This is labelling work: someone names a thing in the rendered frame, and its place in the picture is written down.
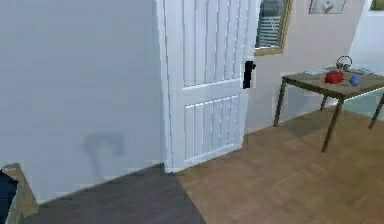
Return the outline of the white panelled room door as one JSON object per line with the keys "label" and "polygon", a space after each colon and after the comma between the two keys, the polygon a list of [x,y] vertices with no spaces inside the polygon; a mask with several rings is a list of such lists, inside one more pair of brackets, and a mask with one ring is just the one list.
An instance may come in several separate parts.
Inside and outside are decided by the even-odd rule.
{"label": "white panelled room door", "polygon": [[261,0],[156,0],[165,171],[242,147]]}

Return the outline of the olive wooden furniture corner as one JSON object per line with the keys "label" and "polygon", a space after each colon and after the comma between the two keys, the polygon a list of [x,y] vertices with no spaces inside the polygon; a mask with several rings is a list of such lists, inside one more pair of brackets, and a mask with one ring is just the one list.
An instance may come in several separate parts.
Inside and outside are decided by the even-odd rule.
{"label": "olive wooden furniture corner", "polygon": [[37,214],[39,205],[19,163],[7,164],[1,170],[17,182],[15,196],[11,200],[4,224],[19,224],[21,216]]}

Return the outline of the black headphones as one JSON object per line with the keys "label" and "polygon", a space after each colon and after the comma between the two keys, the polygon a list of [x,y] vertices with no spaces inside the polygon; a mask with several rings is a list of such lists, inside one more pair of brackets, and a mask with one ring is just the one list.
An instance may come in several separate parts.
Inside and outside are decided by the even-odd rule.
{"label": "black headphones", "polygon": [[336,68],[343,71],[348,71],[353,64],[353,60],[348,55],[342,55],[336,60]]}

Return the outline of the grey framed wall picture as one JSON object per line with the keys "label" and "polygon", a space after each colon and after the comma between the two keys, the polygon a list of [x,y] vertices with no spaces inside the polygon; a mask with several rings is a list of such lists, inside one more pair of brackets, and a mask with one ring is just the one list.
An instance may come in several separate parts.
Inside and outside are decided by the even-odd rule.
{"label": "grey framed wall picture", "polygon": [[311,0],[310,14],[341,14],[346,0]]}

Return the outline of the olive wooden table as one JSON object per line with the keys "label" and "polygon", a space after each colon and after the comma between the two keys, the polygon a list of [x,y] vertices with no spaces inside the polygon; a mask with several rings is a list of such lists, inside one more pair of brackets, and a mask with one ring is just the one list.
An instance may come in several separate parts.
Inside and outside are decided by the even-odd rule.
{"label": "olive wooden table", "polygon": [[329,124],[326,137],[322,146],[322,152],[326,152],[328,144],[333,134],[336,122],[338,120],[341,109],[344,102],[353,97],[357,97],[366,94],[371,91],[384,88],[384,75],[372,74],[372,75],[360,75],[362,80],[357,86],[352,86],[349,83],[350,77],[354,74],[349,71],[345,71],[344,80],[338,84],[328,84],[324,82],[325,74],[322,72],[319,74],[311,75],[306,72],[296,73],[291,75],[282,76],[282,82],[279,91],[278,103],[276,106],[276,112],[274,116],[273,126],[277,127],[280,120],[280,113],[282,109],[282,103],[284,99],[286,85],[292,85],[313,93],[321,94],[323,100],[321,102],[320,109],[323,110],[328,98],[334,98],[337,100],[336,109],[333,113],[331,122]]}

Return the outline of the pale flat book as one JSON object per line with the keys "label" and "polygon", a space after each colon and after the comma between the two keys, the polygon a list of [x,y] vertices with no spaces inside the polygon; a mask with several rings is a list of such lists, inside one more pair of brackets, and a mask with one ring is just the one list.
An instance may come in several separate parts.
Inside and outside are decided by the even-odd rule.
{"label": "pale flat book", "polygon": [[359,74],[359,75],[363,75],[363,76],[374,74],[374,72],[372,72],[368,69],[365,69],[365,68],[349,69],[348,71],[351,73]]}

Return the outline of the gold framed wall picture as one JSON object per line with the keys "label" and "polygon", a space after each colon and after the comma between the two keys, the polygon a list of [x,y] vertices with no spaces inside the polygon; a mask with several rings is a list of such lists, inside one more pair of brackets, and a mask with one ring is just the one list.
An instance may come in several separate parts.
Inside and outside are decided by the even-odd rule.
{"label": "gold framed wall picture", "polygon": [[261,0],[254,54],[282,54],[287,38],[292,0]]}

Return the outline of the red round object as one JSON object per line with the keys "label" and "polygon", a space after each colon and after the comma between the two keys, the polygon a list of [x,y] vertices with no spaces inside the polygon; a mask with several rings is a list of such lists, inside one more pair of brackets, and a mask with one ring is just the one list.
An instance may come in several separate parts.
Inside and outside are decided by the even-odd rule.
{"label": "red round object", "polygon": [[344,80],[344,73],[340,71],[329,71],[325,74],[324,82],[328,84],[338,84]]}

